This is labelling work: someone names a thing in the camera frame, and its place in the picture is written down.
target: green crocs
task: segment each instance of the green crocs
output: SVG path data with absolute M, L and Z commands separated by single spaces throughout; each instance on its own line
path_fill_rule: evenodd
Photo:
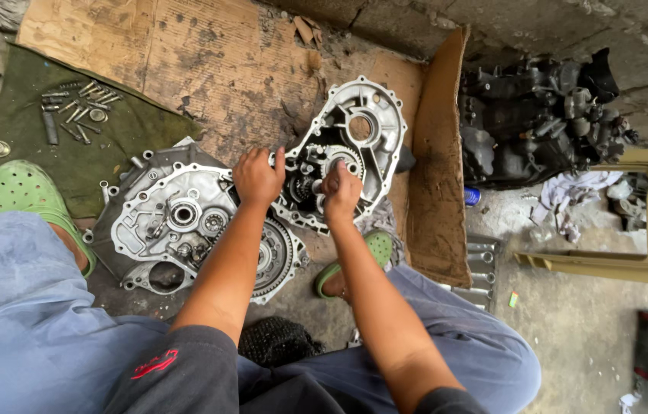
M 393 240 L 390 239 L 390 234 L 384 230 L 373 230 L 365 235 L 365 243 L 370 249 L 370 253 L 374 257 L 374 260 L 377 262 L 377 266 L 381 268 L 388 263 L 390 260 L 390 255 L 393 253 Z M 317 294 L 319 297 L 324 299 L 334 299 L 336 296 L 328 296 L 322 292 L 322 287 L 324 283 L 334 274 L 341 270 L 341 266 L 337 261 L 329 264 L 324 268 L 319 275 L 314 284 L 317 287 Z
M 12 211 L 38 213 L 44 221 L 68 232 L 89 260 L 81 273 L 88 277 L 94 271 L 97 257 L 84 244 L 61 193 L 41 167 L 25 160 L 0 165 L 0 213 Z

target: person's left hand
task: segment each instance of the person's left hand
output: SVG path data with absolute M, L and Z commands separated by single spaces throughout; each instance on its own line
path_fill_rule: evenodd
M 264 206 L 266 209 L 281 193 L 285 181 L 285 150 L 275 152 L 275 169 L 268 164 L 270 150 L 253 148 L 239 158 L 232 168 L 232 179 L 241 204 Z

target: forearm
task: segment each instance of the forearm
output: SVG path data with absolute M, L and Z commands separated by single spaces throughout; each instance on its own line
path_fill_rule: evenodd
M 398 409 L 412 412 L 436 388 L 462 388 L 354 224 L 330 225 L 330 229 L 357 327 Z
M 240 205 L 221 239 L 199 270 L 189 299 L 171 330 L 207 325 L 229 335 L 235 344 L 255 287 L 260 236 L 266 205 Z

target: dirty floor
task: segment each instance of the dirty floor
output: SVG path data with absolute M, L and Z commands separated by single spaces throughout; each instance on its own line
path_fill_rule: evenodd
M 0 33 L 0 71 L 4 42 Z M 467 213 L 467 230 L 500 237 L 505 240 L 506 252 L 538 250 L 529 235 L 534 225 L 528 216 L 539 192 L 540 187 L 485 192 L 480 207 Z M 606 201 L 575 208 L 573 216 L 583 231 L 579 244 L 570 245 L 554 235 L 541 244 L 543 249 L 645 250 L 645 235 L 620 231 L 620 221 L 607 212 Z M 299 235 L 307 245 L 327 250 L 319 252 L 322 256 L 333 257 L 330 244 L 311 240 L 318 236 Z M 354 320 L 342 301 L 323 301 L 312 293 L 311 283 L 322 266 L 299 271 L 267 305 L 251 305 L 248 322 L 280 315 L 305 325 L 329 350 L 343 348 Z M 103 268 L 89 278 L 89 289 L 97 296 L 94 306 L 104 307 L 111 315 L 132 313 L 163 319 L 174 315 L 188 294 L 157 297 L 141 289 L 127 292 Z M 515 308 L 508 306 L 513 291 L 520 295 Z M 648 309 L 648 284 L 521 268 L 504 253 L 499 260 L 493 309 L 533 346 L 541 362 L 541 390 L 524 412 L 619 411 L 618 399 L 633 388 L 635 311 Z M 648 384 L 643 388 L 643 400 L 633 408 L 634 414 L 648 413 Z

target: green cloth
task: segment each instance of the green cloth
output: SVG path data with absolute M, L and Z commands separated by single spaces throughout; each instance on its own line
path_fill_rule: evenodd
M 99 181 L 107 180 L 110 186 L 118 186 L 119 174 L 130 169 L 132 156 L 141 157 L 145 150 L 168 148 L 186 136 L 195 138 L 200 131 L 195 122 L 163 108 L 136 90 L 70 68 L 21 46 L 10 44 L 7 48 L 7 68 L 0 93 L 0 140 L 9 144 L 12 151 L 0 158 L 0 165 L 23 159 L 42 167 L 58 187 L 73 218 L 96 217 L 102 212 L 104 202 Z M 107 122 L 95 124 L 88 114 L 82 118 L 82 122 L 102 129 L 101 135 L 86 131 L 91 145 L 75 141 L 60 127 L 59 145 L 49 145 L 41 94 L 59 91 L 58 85 L 72 80 L 87 83 L 88 74 L 121 90 L 125 98 L 111 104 Z M 56 126 L 72 112 L 69 109 L 54 114 Z

